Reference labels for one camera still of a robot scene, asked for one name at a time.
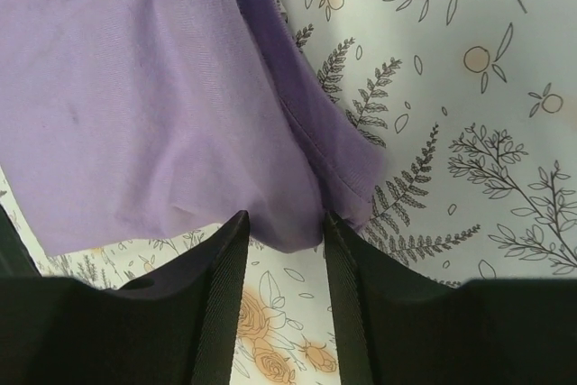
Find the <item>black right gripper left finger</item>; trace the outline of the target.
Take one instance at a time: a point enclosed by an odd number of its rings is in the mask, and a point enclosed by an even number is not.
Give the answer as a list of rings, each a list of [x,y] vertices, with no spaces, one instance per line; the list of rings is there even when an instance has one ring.
[[[4,384],[226,384],[249,242],[241,211],[119,289],[43,277],[1,218]]]

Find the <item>lavender t shirt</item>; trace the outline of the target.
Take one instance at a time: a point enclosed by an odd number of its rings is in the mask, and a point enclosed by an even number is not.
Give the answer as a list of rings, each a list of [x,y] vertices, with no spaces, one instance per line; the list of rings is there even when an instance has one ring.
[[[50,255],[241,210],[296,252],[368,223],[383,157],[275,0],[1,0],[1,167]]]

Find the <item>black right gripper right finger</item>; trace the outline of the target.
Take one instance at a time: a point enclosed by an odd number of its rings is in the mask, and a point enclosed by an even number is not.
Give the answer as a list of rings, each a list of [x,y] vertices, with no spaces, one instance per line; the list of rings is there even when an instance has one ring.
[[[470,280],[452,289],[323,222],[344,384],[573,384],[576,283]]]

